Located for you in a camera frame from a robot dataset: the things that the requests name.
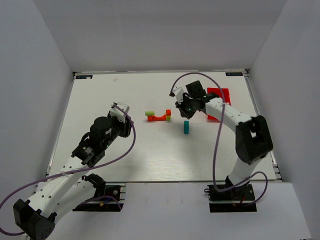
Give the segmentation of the teal wood block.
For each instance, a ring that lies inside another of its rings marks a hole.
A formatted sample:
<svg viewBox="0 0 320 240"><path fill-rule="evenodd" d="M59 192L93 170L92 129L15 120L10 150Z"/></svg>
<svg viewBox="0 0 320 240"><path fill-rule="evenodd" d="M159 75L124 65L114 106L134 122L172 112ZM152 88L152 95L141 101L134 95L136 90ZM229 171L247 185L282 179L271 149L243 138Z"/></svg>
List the teal wood block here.
<svg viewBox="0 0 320 240"><path fill-rule="evenodd" d="M184 121L184 124L183 124L183 133L184 133L185 135L188 135L189 132L190 132L190 123L189 123L188 120L185 120L185 121Z"/></svg>

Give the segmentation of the red arch wood block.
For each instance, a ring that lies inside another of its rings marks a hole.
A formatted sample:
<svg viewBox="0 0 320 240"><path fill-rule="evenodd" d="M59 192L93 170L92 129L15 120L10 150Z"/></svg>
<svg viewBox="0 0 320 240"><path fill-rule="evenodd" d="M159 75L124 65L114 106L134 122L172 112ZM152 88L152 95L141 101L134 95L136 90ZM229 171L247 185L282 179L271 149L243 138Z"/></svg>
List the red arch wood block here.
<svg viewBox="0 0 320 240"><path fill-rule="evenodd" d="M166 121L167 120L167 115L164 114L163 116L152 116L153 121Z"/></svg>

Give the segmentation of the long green wood block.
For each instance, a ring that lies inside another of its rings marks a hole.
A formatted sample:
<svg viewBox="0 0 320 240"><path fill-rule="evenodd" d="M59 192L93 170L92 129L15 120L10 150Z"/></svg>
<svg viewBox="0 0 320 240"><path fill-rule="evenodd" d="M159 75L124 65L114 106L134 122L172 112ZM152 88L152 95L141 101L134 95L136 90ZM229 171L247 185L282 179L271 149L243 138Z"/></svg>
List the long green wood block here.
<svg viewBox="0 0 320 240"><path fill-rule="evenodd" d="M146 111L146 112L145 112L145 115L146 115L146 116L154 116L154 115L155 115L155 112L154 112L154 111Z"/></svg>

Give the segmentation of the red rectangular wood block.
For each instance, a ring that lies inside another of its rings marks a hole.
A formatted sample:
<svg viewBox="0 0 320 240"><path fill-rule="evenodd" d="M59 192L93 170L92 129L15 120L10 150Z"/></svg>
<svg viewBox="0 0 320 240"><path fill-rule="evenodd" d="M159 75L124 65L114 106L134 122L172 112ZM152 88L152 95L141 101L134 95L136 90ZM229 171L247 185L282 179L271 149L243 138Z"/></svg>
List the red rectangular wood block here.
<svg viewBox="0 0 320 240"><path fill-rule="evenodd" d="M147 116L147 121L148 122L153 122L154 121L154 116L153 115L148 115Z"/></svg>

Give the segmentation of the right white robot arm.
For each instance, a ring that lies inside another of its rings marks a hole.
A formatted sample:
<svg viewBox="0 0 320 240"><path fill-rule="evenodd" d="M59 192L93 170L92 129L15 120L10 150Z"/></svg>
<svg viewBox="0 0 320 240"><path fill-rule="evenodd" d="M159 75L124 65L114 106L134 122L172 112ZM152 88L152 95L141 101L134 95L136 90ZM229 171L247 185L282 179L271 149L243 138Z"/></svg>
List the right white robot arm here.
<svg viewBox="0 0 320 240"><path fill-rule="evenodd" d="M186 85L186 90L173 87L170 96L176 98L175 106L183 118L191 119L199 111L212 116L235 134L237 159L231 173L225 179L224 188L217 192L237 191L249 183L258 163L274 148L266 119L243 113L215 93L206 93L200 81Z"/></svg>

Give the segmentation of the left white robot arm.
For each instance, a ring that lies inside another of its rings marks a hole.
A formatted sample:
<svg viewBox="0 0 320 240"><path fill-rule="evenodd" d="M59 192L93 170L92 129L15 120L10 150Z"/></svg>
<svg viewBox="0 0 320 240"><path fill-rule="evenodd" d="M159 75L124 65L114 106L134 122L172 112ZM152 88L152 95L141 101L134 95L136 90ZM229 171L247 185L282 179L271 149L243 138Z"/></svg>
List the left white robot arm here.
<svg viewBox="0 0 320 240"><path fill-rule="evenodd" d="M59 173L52 176L38 193L15 202L15 223L30 239L45 240L52 233L58 216L55 208L63 196L95 167L117 137L130 135L133 122L128 115L129 109L128 105L118 102L107 116L96 118Z"/></svg>

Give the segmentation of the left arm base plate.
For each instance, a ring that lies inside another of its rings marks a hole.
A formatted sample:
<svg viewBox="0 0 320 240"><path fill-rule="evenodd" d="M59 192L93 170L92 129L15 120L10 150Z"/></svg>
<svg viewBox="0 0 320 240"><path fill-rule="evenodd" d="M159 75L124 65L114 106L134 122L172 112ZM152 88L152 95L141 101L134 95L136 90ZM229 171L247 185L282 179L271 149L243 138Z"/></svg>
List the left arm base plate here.
<svg viewBox="0 0 320 240"><path fill-rule="evenodd" d="M73 212L119 213L126 197L126 185L106 184L104 193L95 193L92 198L85 200L75 207Z"/></svg>

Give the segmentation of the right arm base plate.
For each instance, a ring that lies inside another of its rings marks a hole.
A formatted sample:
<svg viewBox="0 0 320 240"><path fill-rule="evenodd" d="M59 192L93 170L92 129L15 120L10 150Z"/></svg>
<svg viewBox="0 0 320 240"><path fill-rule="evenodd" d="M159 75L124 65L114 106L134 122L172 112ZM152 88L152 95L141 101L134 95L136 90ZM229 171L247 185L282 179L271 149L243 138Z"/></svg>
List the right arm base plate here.
<svg viewBox="0 0 320 240"><path fill-rule="evenodd" d="M208 195L210 213L254 213L257 212L254 190L251 184L240 189L217 192L214 185L204 189Z"/></svg>

